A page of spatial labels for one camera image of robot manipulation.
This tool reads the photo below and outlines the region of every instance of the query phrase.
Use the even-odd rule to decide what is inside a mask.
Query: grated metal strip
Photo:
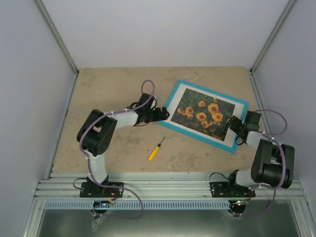
[[[92,209],[94,201],[90,200],[48,200],[45,209]],[[228,210],[226,200],[144,200],[145,210]],[[117,200],[115,204],[102,204],[97,209],[140,210],[137,200]]]

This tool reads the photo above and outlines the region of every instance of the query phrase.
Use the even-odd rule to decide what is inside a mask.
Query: green foliage
[[[205,102],[204,107],[200,107],[198,105],[200,101]],[[208,128],[204,128],[201,125],[201,122],[197,119],[197,114],[203,112],[206,114],[206,121],[214,122],[211,113],[207,110],[207,107],[212,103],[218,105],[218,112],[223,115],[223,119],[220,122],[220,125],[213,124]],[[183,115],[176,110],[171,118],[171,121],[183,125],[185,127],[191,128],[195,131],[204,133],[216,139],[222,141],[225,140],[225,136],[227,133],[225,125],[227,123],[227,120],[230,119],[233,115],[235,109],[234,104],[219,99],[214,100],[214,98],[211,96],[196,92],[194,90],[186,89],[177,106],[177,109],[180,108],[181,110],[185,111],[187,107],[193,108],[192,118],[188,118],[187,115]]]

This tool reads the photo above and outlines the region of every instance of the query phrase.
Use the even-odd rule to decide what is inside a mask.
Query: blue picture frame
[[[180,85],[187,85],[187,86],[190,86],[190,87],[193,87],[193,88],[196,88],[196,89],[199,89],[199,90],[202,90],[202,91],[205,91],[205,92],[208,92],[208,93],[211,93],[211,94],[214,94],[214,95],[217,95],[217,96],[220,96],[220,97],[223,97],[223,98],[226,98],[226,99],[229,99],[229,100],[232,100],[236,103],[240,103],[243,105],[243,109],[242,109],[242,113],[241,113],[241,117],[240,119],[241,120],[244,120],[245,116],[246,116],[246,113],[247,113],[247,110],[248,110],[248,105],[249,103],[246,102],[246,101],[243,101],[243,100],[240,100],[240,99],[237,99],[237,98],[234,98],[232,96],[229,96],[229,95],[225,95],[223,93],[220,93],[220,92],[217,92],[217,91],[214,91],[214,90],[211,90],[211,89],[208,89],[208,88],[205,88],[203,86],[200,86],[200,85],[196,85],[196,84],[193,84],[191,82],[187,82],[187,81],[184,81],[184,80],[179,80],[176,84],[176,86],[174,87],[170,97],[168,98],[167,102],[166,102],[166,105],[165,107],[168,109],[170,103],[172,102],[176,92],[178,91],[179,89],[179,86]],[[190,136],[190,137],[193,137],[197,140],[200,140],[202,142],[205,142],[205,143],[208,143],[212,146],[215,146],[215,147],[218,147],[222,150],[225,150],[227,152],[230,152],[230,153],[235,153],[236,152],[236,149],[237,149],[237,144],[235,142],[233,142],[233,145],[232,146],[226,146],[224,144],[221,144],[221,143],[218,143],[216,141],[213,141],[213,140],[209,140],[203,136],[200,136],[196,133],[193,133],[191,131],[189,131],[188,129],[183,129],[181,127],[178,127],[176,125],[173,125],[173,124],[170,124],[168,121],[159,121],[158,124],[164,126],[164,127],[167,127],[167,128],[170,128],[174,131],[177,131],[177,132],[180,132],[182,134],[185,134],[187,136]]]

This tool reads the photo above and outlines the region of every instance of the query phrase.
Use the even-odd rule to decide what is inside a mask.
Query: screwdriver
[[[160,148],[160,146],[161,146],[161,144],[162,144],[162,142],[164,141],[165,138],[166,138],[166,137],[163,137],[163,139],[161,140],[161,142],[156,146],[156,148],[153,150],[153,152],[152,152],[151,155],[149,156],[148,160],[152,160],[152,159],[155,157],[157,151],[159,150],[159,148]]]

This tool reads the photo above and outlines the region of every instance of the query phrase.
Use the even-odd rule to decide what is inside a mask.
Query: yellow screwdriver handle
[[[156,155],[157,151],[159,150],[159,146],[156,146],[156,148],[153,150],[152,154],[150,155],[150,157],[148,158],[148,160],[152,160],[154,158],[154,156]]]

